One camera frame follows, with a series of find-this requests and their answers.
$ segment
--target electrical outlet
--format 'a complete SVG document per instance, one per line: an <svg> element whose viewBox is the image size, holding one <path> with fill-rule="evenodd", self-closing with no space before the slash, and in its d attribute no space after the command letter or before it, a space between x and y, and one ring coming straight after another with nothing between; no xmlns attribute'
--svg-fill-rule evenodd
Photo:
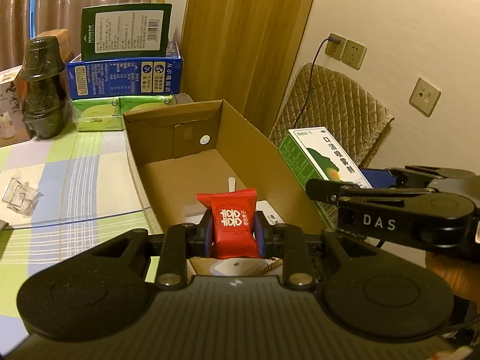
<svg viewBox="0 0 480 360"><path fill-rule="evenodd" d="M366 52L367 48L365 46L348 40L345 45L345 51L343 52L342 62L358 70L360 66L362 66Z"/></svg>
<svg viewBox="0 0 480 360"><path fill-rule="evenodd" d="M424 79L418 79L417 85L410 96L410 104L430 117L442 93Z"/></svg>
<svg viewBox="0 0 480 360"><path fill-rule="evenodd" d="M340 61L342 59L343 51L345 50L345 45L347 44L347 40L333 33L330 34L330 36L333 36L334 38L339 38L340 44L327 42L327 47L325 47L325 54Z"/></svg>

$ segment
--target table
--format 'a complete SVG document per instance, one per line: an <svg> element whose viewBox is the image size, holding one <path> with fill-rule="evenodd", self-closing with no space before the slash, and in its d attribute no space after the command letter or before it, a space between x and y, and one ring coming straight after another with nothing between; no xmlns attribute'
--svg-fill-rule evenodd
<svg viewBox="0 0 480 360"><path fill-rule="evenodd" d="M135 227L148 228L128 168L123 131L80 132L0 148L0 192L12 177L38 186L30 218L0 202L0 353L27 336L15 300L36 272Z"/></svg>

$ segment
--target crumpled plastic packaging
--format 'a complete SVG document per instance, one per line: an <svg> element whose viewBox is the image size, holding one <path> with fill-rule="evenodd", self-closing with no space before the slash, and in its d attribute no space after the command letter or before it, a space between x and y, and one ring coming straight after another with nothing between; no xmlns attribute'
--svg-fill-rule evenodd
<svg viewBox="0 0 480 360"><path fill-rule="evenodd" d="M41 196L37 188L33 188L28 181L21 183L17 178L11 178L10 183L3 193L2 200L11 210L23 216L32 216L32 212Z"/></svg>

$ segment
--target green tissue package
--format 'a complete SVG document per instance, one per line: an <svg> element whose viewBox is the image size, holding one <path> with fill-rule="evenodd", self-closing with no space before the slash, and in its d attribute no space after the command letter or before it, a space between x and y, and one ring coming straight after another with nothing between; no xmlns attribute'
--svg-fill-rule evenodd
<svg viewBox="0 0 480 360"><path fill-rule="evenodd" d="M171 4L100 5L82 11L82 61L165 56Z"/></svg>
<svg viewBox="0 0 480 360"><path fill-rule="evenodd" d="M174 103L172 95L169 96L122 96L120 98L121 113L138 111L140 109L157 108Z"/></svg>
<svg viewBox="0 0 480 360"><path fill-rule="evenodd" d="M73 121L77 131L120 131L120 98L72 100Z"/></svg>

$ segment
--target red candy packet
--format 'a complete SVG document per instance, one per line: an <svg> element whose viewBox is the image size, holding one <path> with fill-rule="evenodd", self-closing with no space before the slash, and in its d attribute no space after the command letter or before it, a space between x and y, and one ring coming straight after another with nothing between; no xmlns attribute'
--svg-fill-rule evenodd
<svg viewBox="0 0 480 360"><path fill-rule="evenodd" d="M197 193L197 199L212 210L214 245L212 257L257 257L258 249L251 234L257 191L253 188L227 193Z"/></svg>

